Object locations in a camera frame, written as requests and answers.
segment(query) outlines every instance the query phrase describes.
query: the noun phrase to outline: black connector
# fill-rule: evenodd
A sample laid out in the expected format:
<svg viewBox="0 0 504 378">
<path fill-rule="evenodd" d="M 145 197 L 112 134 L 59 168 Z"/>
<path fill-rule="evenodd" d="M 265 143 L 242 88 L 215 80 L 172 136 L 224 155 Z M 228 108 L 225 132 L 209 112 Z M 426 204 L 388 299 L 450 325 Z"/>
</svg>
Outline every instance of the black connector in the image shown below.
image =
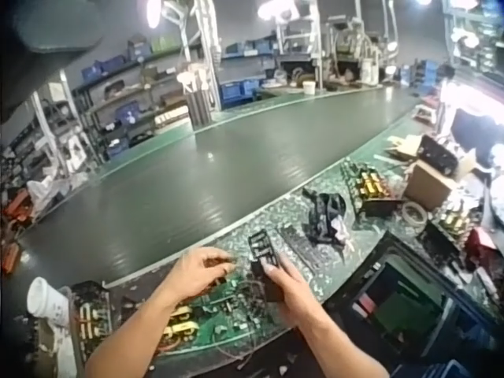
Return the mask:
<svg viewBox="0 0 504 378">
<path fill-rule="evenodd" d="M 249 237 L 249 247 L 252 252 L 253 260 L 250 262 L 250 268 L 257 280 L 264 284 L 265 298 L 267 302 L 282 302 L 284 293 L 282 290 L 266 276 L 262 264 L 270 264 L 280 267 L 279 258 L 273 249 L 271 240 L 266 230 L 253 234 Z"/>
</svg>

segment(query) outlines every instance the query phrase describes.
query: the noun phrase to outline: power supply board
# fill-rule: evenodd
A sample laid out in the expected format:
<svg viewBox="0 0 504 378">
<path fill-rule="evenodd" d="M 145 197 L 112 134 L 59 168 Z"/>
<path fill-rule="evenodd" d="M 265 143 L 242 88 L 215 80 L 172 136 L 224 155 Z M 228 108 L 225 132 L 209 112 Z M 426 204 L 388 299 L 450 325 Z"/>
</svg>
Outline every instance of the power supply board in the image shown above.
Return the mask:
<svg viewBox="0 0 504 378">
<path fill-rule="evenodd" d="M 158 347 L 159 354 L 181 354 L 218 347 L 274 325 L 260 282 L 233 275 L 206 293 L 181 303 L 170 318 Z"/>
</svg>

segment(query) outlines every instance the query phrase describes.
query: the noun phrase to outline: electronic module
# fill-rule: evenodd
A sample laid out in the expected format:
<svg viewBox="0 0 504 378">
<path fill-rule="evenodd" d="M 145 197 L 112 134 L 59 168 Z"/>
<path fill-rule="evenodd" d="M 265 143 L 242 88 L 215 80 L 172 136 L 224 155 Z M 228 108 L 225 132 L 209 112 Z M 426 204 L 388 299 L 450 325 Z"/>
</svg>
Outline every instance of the electronic module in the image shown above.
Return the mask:
<svg viewBox="0 0 504 378">
<path fill-rule="evenodd" d="M 84 364 L 113 331 L 110 293 L 94 281 L 78 283 L 71 289 L 74 294 L 71 313 L 75 316 L 70 324 L 74 340 L 78 340 L 77 358 Z"/>
<path fill-rule="evenodd" d="M 249 237 L 249 247 L 252 252 L 250 267 L 254 276 L 264 284 L 265 298 L 267 302 L 281 302 L 284 299 L 280 288 L 265 275 L 262 264 L 270 264 L 280 267 L 279 259 L 271 244 L 268 232 L 260 232 Z"/>
<path fill-rule="evenodd" d="M 341 173 L 356 215 L 389 217 L 402 204 L 402 200 L 391 193 L 387 181 L 372 165 L 356 163 L 347 157 L 341 165 Z"/>
</svg>

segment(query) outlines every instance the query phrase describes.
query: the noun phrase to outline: circuit board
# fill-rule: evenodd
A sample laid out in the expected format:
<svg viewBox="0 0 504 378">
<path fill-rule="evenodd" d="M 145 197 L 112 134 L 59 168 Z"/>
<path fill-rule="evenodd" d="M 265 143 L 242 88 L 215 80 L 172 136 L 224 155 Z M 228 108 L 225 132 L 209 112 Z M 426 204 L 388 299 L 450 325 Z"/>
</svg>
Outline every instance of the circuit board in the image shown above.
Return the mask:
<svg viewBox="0 0 504 378">
<path fill-rule="evenodd" d="M 261 284 L 233 275 L 176 309 L 161 339 L 159 354 L 194 352 L 244 337 L 250 339 L 252 350 L 254 333 L 261 332 L 265 322 L 272 323 L 272 318 Z"/>
<path fill-rule="evenodd" d="M 73 285 L 72 293 L 74 318 L 70 324 L 79 341 L 79 358 L 85 363 L 98 345 L 112 333 L 110 295 L 94 281 Z"/>
<path fill-rule="evenodd" d="M 347 157 L 341 164 L 341 173 L 356 215 L 389 217 L 401 205 L 402 200 L 391 193 L 386 180 L 372 165 Z"/>
</svg>

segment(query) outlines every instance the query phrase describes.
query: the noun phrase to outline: magnifying lamp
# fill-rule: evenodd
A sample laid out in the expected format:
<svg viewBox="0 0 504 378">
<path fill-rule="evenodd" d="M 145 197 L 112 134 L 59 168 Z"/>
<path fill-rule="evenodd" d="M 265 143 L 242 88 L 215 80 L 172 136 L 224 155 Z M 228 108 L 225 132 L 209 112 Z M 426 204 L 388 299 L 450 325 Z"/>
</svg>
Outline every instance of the magnifying lamp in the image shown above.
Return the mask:
<svg viewBox="0 0 504 378">
<path fill-rule="evenodd" d="M 394 51 L 397 50 L 397 46 L 398 46 L 397 42 L 395 42 L 395 41 L 394 42 L 390 42 L 390 43 L 387 44 L 387 50 L 390 53 L 392 53 L 392 52 L 394 52 Z"/>
<path fill-rule="evenodd" d="M 147 23 L 151 29 L 157 28 L 161 20 L 161 1 L 147 0 Z"/>
</svg>

